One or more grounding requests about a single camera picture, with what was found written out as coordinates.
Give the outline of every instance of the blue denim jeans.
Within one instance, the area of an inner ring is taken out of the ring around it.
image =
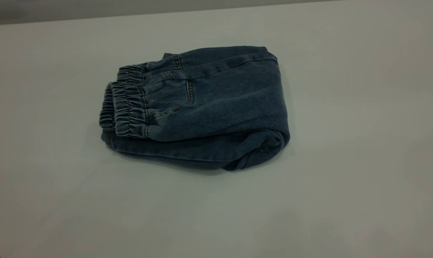
[[[121,67],[100,126],[117,152],[203,169],[258,165],[290,139],[277,58],[252,46]]]

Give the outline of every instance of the denim fabric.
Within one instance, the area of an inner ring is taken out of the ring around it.
[[[100,126],[117,152],[203,169],[263,163],[290,139],[277,58],[251,46],[121,67]]]

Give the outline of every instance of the back pocket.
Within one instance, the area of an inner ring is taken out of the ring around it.
[[[176,112],[195,100],[194,87],[189,80],[164,80],[143,90],[149,113],[154,117]]]

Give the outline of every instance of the white surface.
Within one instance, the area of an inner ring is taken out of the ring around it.
[[[99,139],[118,67],[246,44],[281,64],[272,162],[203,175]],[[0,256],[433,258],[433,0],[0,26]]]

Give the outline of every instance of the gray wall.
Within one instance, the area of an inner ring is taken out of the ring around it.
[[[0,0],[0,24],[317,1],[326,0]]]

